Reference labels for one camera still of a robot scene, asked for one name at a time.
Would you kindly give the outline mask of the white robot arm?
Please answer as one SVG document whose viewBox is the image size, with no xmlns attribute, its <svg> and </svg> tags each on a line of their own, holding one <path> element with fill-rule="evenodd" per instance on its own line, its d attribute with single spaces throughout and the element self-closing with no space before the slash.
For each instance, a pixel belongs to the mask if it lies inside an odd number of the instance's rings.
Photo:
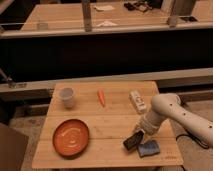
<svg viewBox="0 0 213 171">
<path fill-rule="evenodd" d="M 175 93 L 153 96 L 150 110 L 141 116 L 133 132 L 142 131 L 154 135 L 166 119 L 176 121 L 213 148 L 213 122 L 184 109 L 181 106 L 181 98 Z"/>
</svg>

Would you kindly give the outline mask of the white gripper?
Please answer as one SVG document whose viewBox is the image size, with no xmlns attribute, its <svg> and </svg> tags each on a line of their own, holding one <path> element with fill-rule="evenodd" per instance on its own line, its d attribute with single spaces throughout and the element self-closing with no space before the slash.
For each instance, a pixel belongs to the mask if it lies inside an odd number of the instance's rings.
<svg viewBox="0 0 213 171">
<path fill-rule="evenodd" d="M 154 135 L 160 129 L 161 124 L 166 120 L 165 116 L 150 109 L 146 114 L 142 115 L 139 123 L 135 124 L 133 133 L 141 131 L 141 129 L 148 135 Z"/>
</svg>

